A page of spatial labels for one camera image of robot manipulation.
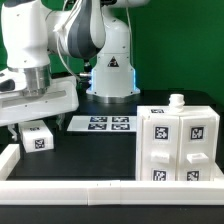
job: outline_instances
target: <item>cable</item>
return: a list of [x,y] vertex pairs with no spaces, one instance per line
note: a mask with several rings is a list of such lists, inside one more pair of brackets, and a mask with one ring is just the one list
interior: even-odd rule
[[130,48],[131,48],[131,53],[130,53],[130,61],[131,65],[134,66],[134,57],[133,57],[133,35],[132,35],[132,28],[131,28],[131,19],[130,19],[130,14],[129,14],[129,8],[128,8],[128,0],[126,0],[126,14],[128,18],[128,27],[129,27],[129,32],[130,32]]
[[60,34],[58,33],[58,38],[57,38],[57,50],[58,50],[58,55],[59,55],[59,58],[62,62],[62,64],[65,66],[65,68],[68,70],[69,73],[71,73],[73,76],[75,76],[75,78],[77,79],[78,82],[80,82],[80,77],[78,75],[76,75],[69,67],[68,65],[65,63],[62,55],[61,55],[61,51],[60,51],[60,46],[59,46],[59,43],[61,44],[60,42]]
[[[64,6],[63,6],[63,11],[65,10],[65,7],[66,7],[66,4],[68,3],[69,0],[66,0],[64,2]],[[81,7],[81,3],[82,3],[82,0],[77,0],[74,4],[74,6],[72,7],[72,10],[71,10],[71,13],[69,14],[68,18],[66,19],[66,21],[64,22],[64,24],[60,25],[60,27],[56,28],[55,29],[55,32],[57,32],[58,34],[58,37],[57,37],[57,51],[58,51],[58,55],[59,55],[59,58],[62,62],[62,64],[64,65],[64,67],[67,69],[67,71],[69,73],[71,73],[73,76],[75,76],[75,78],[77,79],[78,82],[80,82],[80,77],[78,75],[76,75],[70,68],[69,66],[65,63],[63,57],[62,57],[62,54],[61,54],[61,48],[62,47],[62,44],[61,44],[61,40],[60,40],[60,32],[63,31],[63,29],[65,28],[65,26],[68,24],[68,22],[72,19],[73,15],[75,13],[78,12],[78,10],[80,9]]]
[[65,7],[66,7],[66,5],[67,5],[68,1],[69,1],[69,0],[66,0],[66,1],[64,2],[64,5],[63,5],[63,8],[62,8],[62,11],[65,11]]

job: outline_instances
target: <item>warning label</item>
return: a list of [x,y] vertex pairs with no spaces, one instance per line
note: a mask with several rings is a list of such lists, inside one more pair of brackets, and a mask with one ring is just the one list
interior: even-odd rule
[[110,60],[110,62],[109,62],[109,64],[108,64],[108,67],[113,67],[113,68],[119,67],[119,65],[118,65],[117,60],[116,60],[115,57],[113,57],[113,58]]

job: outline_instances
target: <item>black tabletop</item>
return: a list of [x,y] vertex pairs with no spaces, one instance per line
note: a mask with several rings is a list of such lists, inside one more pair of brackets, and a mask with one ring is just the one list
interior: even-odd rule
[[[136,133],[67,132],[72,116],[135,116],[138,105],[168,105],[174,91],[142,91],[125,104],[90,101],[79,93],[77,111],[66,114],[63,130],[55,117],[45,119],[54,133],[55,149],[36,153],[21,150],[21,159],[9,180],[134,180]],[[221,116],[222,107],[206,93],[178,91],[186,105],[209,105]],[[1,129],[2,136],[6,130]],[[10,138],[0,139],[1,149]],[[223,140],[219,138],[217,163],[224,167]],[[223,206],[0,206],[2,223],[222,223]]]

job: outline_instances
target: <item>white container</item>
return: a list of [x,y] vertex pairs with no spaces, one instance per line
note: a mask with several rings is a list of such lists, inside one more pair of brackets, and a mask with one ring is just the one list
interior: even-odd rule
[[215,111],[184,106],[180,94],[171,95],[169,106],[139,106],[136,179],[214,180],[218,127]]
[[7,180],[8,176],[20,160],[18,144],[9,144],[0,154],[0,181]]
[[27,153],[54,148],[53,135],[43,120],[19,123],[19,132]]

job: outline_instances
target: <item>green backdrop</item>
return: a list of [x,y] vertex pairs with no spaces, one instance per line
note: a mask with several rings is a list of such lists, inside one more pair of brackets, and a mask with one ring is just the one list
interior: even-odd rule
[[[43,3],[59,10],[63,0]],[[115,13],[127,20],[124,9]],[[130,15],[140,89],[201,90],[224,105],[223,0],[151,0]],[[51,61],[54,72],[63,70],[57,56]],[[75,72],[82,70],[81,60],[71,62]],[[5,66],[0,33],[0,69]]]

